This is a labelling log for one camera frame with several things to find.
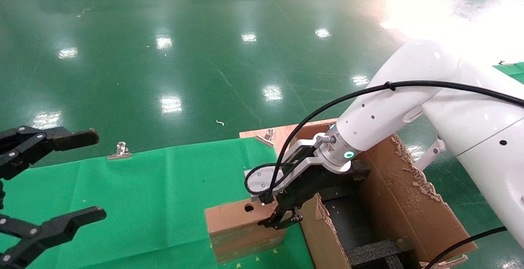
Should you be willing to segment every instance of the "metal bracket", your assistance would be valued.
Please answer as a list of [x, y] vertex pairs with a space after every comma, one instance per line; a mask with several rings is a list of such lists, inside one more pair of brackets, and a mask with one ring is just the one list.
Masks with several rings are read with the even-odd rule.
[[260, 135], [256, 135], [255, 138], [256, 140], [266, 144], [267, 146], [270, 146], [270, 147], [274, 147], [275, 144], [273, 143], [273, 138], [275, 137], [275, 130], [273, 129], [268, 129], [266, 135], [264, 135], [264, 137], [260, 136]]
[[126, 143], [121, 141], [116, 144], [116, 153], [112, 155], [108, 155], [107, 159], [120, 159], [120, 158], [128, 158], [131, 157], [133, 154], [128, 152], [129, 149], [126, 147]]
[[415, 167], [421, 172], [424, 172], [425, 168], [430, 165], [437, 157], [446, 151], [446, 144], [440, 138], [439, 135], [436, 135], [436, 141], [432, 144], [426, 152], [415, 162]]

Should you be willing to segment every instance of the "torn cardboard edge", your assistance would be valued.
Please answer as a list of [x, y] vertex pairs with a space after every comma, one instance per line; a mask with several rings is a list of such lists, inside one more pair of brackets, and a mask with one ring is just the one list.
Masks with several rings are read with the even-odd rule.
[[[451, 267], [455, 267], [456, 265], [466, 262], [468, 259], [469, 259], [468, 256], [462, 255], [460, 258], [456, 258], [455, 260], [436, 263], [435, 265], [431, 267], [431, 269], [449, 269]], [[419, 262], [419, 263], [422, 268], [426, 267], [429, 264], [429, 262]]]
[[442, 196], [436, 193], [435, 186], [427, 181], [424, 172], [421, 172], [417, 169], [417, 167], [413, 163], [413, 157], [410, 153], [406, 151], [406, 146], [404, 145], [404, 142], [402, 142], [400, 137], [397, 134], [393, 134], [391, 140], [397, 146], [397, 150], [395, 151], [395, 153], [409, 166], [408, 168], [403, 168], [402, 170], [410, 172], [413, 175], [413, 179], [415, 180], [412, 183], [413, 186], [419, 187], [420, 192], [422, 192], [422, 194], [429, 196], [431, 199], [436, 200], [437, 202], [445, 204], [444, 200], [442, 199]]
[[342, 243], [340, 243], [339, 236], [337, 235], [337, 230], [335, 229], [335, 225], [333, 225], [333, 221], [331, 221], [331, 217], [329, 217], [329, 211], [326, 208], [326, 206], [322, 203], [322, 197], [320, 194], [316, 194], [316, 210], [315, 210], [315, 219], [320, 220], [323, 219], [324, 222], [331, 228], [331, 231], [333, 232], [333, 236], [337, 244], [339, 245], [340, 251], [342, 252], [342, 256], [344, 259], [349, 262], [348, 255], [346, 255], [346, 252], [344, 251], [344, 248], [342, 247]]

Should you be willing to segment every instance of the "black cable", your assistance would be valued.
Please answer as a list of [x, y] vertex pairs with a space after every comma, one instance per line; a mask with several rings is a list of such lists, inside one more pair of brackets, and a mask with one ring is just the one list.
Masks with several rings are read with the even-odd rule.
[[519, 98], [516, 98], [516, 97], [513, 97], [513, 96], [509, 96], [507, 94], [499, 93], [499, 92], [496, 92], [494, 90], [489, 90], [489, 89], [486, 89], [486, 88], [480, 88], [480, 87], [476, 87], [476, 86], [470, 86], [470, 85], [466, 85], [466, 84], [459, 84], [459, 83], [452, 83], [452, 82], [441, 82], [441, 81], [401, 81], [401, 82], [393, 82], [393, 83], [386, 82], [385, 84], [380, 85], [380, 86], [373, 86], [373, 87], [370, 87], [370, 88], [365, 88], [363, 90], [358, 90], [358, 91], [353, 92], [351, 94], [348, 94], [348, 95], [342, 96], [342, 97], [340, 97], [338, 99], [335, 99], [335, 100], [333, 100], [333, 101], [323, 105], [322, 107], [318, 108], [317, 110], [315, 110], [314, 112], [309, 114], [309, 116], [307, 116], [303, 121], [301, 121], [295, 127], [295, 129], [293, 129], [293, 131], [291, 131], [290, 135], [288, 136], [288, 138], [284, 142], [284, 144], [282, 146], [282, 150], [280, 151], [280, 154], [278, 155], [277, 162], [275, 163], [275, 170], [273, 171], [273, 177], [271, 178], [271, 183], [269, 184], [269, 188], [267, 189], [268, 192], [266, 194], [265, 201], [266, 202], [271, 202], [271, 200], [272, 200], [271, 196], [273, 194], [273, 189], [275, 188], [275, 185], [276, 185], [275, 181], [277, 179], [278, 170], [281, 167], [282, 160], [283, 160], [283, 157], [284, 157], [284, 153], [286, 153], [286, 149], [288, 148], [291, 140], [293, 139], [293, 137], [298, 133], [298, 131], [307, 122], [312, 120], [312, 118], [314, 118], [316, 115], [320, 114], [322, 111], [325, 111], [326, 109], [332, 107], [333, 105], [336, 105], [336, 104], [341, 103], [342, 101], [346, 101], [348, 99], [359, 97], [360, 95], [373, 93], [373, 92], [378, 92], [380, 90], [387, 90], [387, 89], [396, 90], [397, 88], [412, 87], [412, 86], [438, 87], [438, 88], [451, 88], [451, 89], [455, 89], [455, 90], [464, 90], [464, 91], [467, 91], [467, 92], [483, 94], [483, 95], [486, 95], [486, 96], [489, 96], [489, 97], [500, 99], [502, 101], [506, 101], [508, 103], [515, 104], [515, 105], [520, 106], [520, 107], [524, 107], [524, 100], [522, 100], [522, 99], [519, 99]]
[[454, 245], [452, 245], [452, 246], [448, 247], [447, 249], [445, 249], [442, 253], [438, 254], [438, 256], [436, 256], [434, 259], [432, 259], [431, 262], [429, 262], [426, 265], [426, 267], [424, 267], [424, 269], [430, 269], [433, 265], [436, 264], [436, 262], [440, 261], [440, 259], [442, 259], [445, 255], [451, 253], [452, 251], [458, 249], [459, 247], [465, 245], [466, 243], [470, 243], [472, 241], [476, 241], [476, 240], [481, 239], [483, 237], [486, 237], [486, 236], [489, 236], [489, 235], [492, 235], [492, 234], [496, 234], [498, 232], [506, 231], [506, 230], [507, 230], [507, 228], [502, 226], [502, 227], [499, 227], [499, 228], [494, 228], [492, 230], [488, 230], [486, 232], [479, 233], [479, 234], [474, 235], [472, 237], [468, 237], [468, 238], [464, 239], [463, 241], [457, 242]]

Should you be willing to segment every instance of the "hole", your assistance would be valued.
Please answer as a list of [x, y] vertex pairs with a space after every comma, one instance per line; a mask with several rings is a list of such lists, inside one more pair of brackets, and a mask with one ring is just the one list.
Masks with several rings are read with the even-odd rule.
[[255, 208], [253, 208], [253, 205], [248, 203], [244, 206], [244, 211], [247, 211], [248, 213], [249, 212], [252, 212]]

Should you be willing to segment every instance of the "cardboard flap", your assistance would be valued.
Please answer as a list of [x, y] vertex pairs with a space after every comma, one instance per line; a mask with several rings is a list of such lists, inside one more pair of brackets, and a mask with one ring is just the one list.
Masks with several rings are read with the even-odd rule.
[[[420, 176], [413, 176], [411, 158], [398, 149], [404, 149], [404, 144], [393, 135], [359, 155], [372, 166], [372, 172], [359, 189], [359, 197], [379, 238], [408, 236], [416, 247], [418, 259], [430, 261], [469, 234], [438, 194], [421, 188]], [[445, 258], [476, 248], [469, 243]]]

